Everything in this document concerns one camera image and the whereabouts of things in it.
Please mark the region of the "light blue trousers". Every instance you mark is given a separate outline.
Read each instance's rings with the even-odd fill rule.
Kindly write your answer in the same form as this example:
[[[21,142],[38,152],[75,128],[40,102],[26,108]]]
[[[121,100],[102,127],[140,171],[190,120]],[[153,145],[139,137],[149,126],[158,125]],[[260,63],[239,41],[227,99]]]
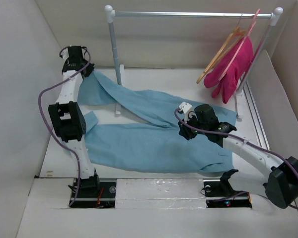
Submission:
[[[85,144],[91,162],[141,173],[220,173],[233,168],[232,153],[206,136],[186,140],[179,135],[175,109],[183,98],[153,90],[133,91],[99,71],[83,80],[78,103],[120,104],[141,123],[99,124],[85,115]]]

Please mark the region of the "wooden clothes hanger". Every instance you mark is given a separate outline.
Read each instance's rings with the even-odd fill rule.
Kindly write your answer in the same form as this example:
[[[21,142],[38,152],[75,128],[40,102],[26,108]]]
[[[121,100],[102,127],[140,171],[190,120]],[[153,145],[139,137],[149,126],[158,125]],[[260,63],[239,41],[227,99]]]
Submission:
[[[225,42],[222,44],[218,52],[212,58],[210,63],[203,70],[202,74],[198,77],[196,83],[199,84],[206,74],[239,42],[239,40],[245,36],[246,30],[241,30],[239,27],[241,17],[238,24],[233,31],[228,35]]]

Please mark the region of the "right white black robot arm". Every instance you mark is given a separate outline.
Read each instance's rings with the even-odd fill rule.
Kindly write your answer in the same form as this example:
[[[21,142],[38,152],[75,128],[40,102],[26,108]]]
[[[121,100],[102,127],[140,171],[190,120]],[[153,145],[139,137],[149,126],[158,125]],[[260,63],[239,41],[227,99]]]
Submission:
[[[238,155],[261,173],[259,177],[237,169],[223,173],[220,178],[223,195],[219,202],[253,193],[267,198],[279,208],[294,208],[293,202],[298,198],[298,159],[286,159],[239,136],[236,127],[220,122],[208,104],[194,108],[183,102],[174,115],[178,119],[179,134],[185,139],[204,135],[210,142]]]

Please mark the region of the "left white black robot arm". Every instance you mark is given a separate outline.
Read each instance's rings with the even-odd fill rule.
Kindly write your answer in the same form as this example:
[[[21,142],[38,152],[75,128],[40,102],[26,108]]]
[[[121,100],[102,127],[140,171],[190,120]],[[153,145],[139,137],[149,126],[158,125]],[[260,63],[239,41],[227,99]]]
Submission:
[[[89,52],[85,46],[61,50],[60,57],[65,60],[62,87],[56,102],[48,106],[55,135],[67,147],[77,170],[75,182],[69,186],[77,198],[97,197],[101,192],[99,176],[85,145],[86,120],[77,102],[83,80],[94,70],[94,65],[85,59],[86,54]]]

